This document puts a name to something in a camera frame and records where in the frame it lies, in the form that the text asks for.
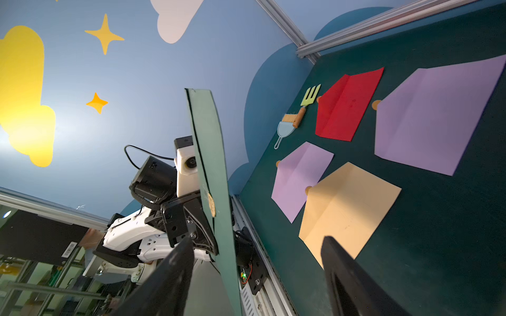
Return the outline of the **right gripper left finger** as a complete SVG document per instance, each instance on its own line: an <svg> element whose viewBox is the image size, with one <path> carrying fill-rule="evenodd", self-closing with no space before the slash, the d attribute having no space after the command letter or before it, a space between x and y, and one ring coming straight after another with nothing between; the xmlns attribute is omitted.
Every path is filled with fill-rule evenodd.
<svg viewBox="0 0 506 316"><path fill-rule="evenodd" d="M184 238L161 262L153 274L112 314L183 315L191 285L194 248Z"/></svg>

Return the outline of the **tan kraft envelope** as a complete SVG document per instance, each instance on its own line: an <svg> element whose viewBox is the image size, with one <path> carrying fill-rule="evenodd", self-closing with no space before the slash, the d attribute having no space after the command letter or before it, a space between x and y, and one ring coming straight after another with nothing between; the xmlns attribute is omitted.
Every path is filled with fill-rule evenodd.
<svg viewBox="0 0 506 316"><path fill-rule="evenodd" d="M320 265L327 236L356 259L400 193L398 186L345 163L309 189L299 238Z"/></svg>

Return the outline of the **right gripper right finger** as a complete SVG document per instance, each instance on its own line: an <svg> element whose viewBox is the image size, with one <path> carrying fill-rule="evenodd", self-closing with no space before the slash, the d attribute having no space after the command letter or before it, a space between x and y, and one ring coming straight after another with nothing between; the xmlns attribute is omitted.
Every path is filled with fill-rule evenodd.
<svg viewBox="0 0 506 316"><path fill-rule="evenodd" d="M334 315L408 315L331 236L324 238L322 263Z"/></svg>

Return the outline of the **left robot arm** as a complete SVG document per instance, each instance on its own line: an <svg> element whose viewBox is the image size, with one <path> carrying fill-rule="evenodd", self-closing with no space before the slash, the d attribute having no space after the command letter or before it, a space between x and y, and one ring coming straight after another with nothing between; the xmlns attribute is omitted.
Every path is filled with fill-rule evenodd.
<svg viewBox="0 0 506 316"><path fill-rule="evenodd" d="M218 201L207 183L199 183L205 178L198 172L200 157L179 154L174 162L146 159L129 187L141 208L111 218L84 276L125 275L142 284L181 242L189 242L191 259L250 265L254 248L243 233L233 233L232 215L227 233L218 232Z"/></svg>

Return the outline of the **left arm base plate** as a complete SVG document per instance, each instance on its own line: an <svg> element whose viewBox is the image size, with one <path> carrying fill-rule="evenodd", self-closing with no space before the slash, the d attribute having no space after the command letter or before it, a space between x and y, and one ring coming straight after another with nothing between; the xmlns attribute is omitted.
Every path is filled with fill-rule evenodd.
<svg viewBox="0 0 506 316"><path fill-rule="evenodd" d="M258 254L240 262L237 272L241 288L249 285L253 295L256 295L264 287L264 283L269 277L266 266Z"/></svg>

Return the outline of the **dark green envelope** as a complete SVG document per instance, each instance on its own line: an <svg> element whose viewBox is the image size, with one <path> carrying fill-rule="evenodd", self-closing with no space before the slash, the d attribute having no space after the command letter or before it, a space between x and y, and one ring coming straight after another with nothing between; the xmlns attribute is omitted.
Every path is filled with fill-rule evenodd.
<svg viewBox="0 0 506 316"><path fill-rule="evenodd" d="M187 88L204 214L217 242L214 256L234 315L242 315L235 233L220 120L212 92Z"/></svg>

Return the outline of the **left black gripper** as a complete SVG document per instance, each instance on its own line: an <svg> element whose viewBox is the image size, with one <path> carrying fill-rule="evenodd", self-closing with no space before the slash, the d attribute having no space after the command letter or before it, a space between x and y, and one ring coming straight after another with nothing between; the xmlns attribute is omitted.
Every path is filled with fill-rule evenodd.
<svg viewBox="0 0 506 316"><path fill-rule="evenodd" d="M204 214L201 195L193 192L161 205L164 228L171 247L189 238L194 249L218 255L216 238Z"/></svg>

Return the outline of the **lilac envelope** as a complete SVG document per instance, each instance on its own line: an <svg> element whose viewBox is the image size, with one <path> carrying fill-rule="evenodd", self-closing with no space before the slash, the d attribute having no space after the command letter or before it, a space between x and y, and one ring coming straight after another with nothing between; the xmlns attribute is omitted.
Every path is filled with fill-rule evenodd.
<svg viewBox="0 0 506 316"><path fill-rule="evenodd" d="M501 55L416 69L378 105L375 155L454 175L504 67Z"/></svg>
<svg viewBox="0 0 506 316"><path fill-rule="evenodd" d="M332 152L305 142L279 162L271 198L290 223L306 203L306 189L320 181L333 157Z"/></svg>

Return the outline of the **red envelope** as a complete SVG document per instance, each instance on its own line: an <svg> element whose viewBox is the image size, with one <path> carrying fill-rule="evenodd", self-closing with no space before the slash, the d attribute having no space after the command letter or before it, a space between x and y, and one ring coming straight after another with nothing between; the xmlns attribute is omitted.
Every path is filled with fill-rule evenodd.
<svg viewBox="0 0 506 316"><path fill-rule="evenodd" d="M318 101L315 134L350 142L378 87L384 69L344 75Z"/></svg>

